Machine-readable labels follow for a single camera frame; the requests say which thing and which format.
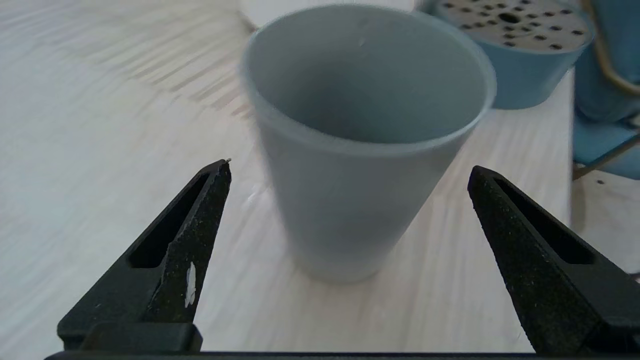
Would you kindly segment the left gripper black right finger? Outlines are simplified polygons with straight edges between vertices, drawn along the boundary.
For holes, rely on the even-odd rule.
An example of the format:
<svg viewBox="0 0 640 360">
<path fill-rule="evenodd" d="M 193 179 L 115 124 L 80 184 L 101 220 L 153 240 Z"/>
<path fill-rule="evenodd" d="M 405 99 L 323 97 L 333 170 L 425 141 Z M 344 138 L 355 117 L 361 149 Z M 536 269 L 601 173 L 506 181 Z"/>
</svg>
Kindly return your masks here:
<svg viewBox="0 0 640 360">
<path fill-rule="evenodd" d="M 471 169 L 474 212 L 519 323 L 544 356 L 637 356 L 640 287 L 496 171 Z"/>
</svg>

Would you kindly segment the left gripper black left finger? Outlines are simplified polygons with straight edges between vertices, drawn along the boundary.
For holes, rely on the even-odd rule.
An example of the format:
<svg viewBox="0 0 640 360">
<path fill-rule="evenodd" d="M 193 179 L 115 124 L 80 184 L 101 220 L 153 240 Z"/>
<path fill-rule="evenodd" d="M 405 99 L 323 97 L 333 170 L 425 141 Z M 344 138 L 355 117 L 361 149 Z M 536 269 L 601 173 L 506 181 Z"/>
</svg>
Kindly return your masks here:
<svg viewBox="0 0 640 360">
<path fill-rule="evenodd" d="M 62 317 L 66 351 L 197 350 L 198 301 L 232 174 L 203 167 Z"/>
</svg>

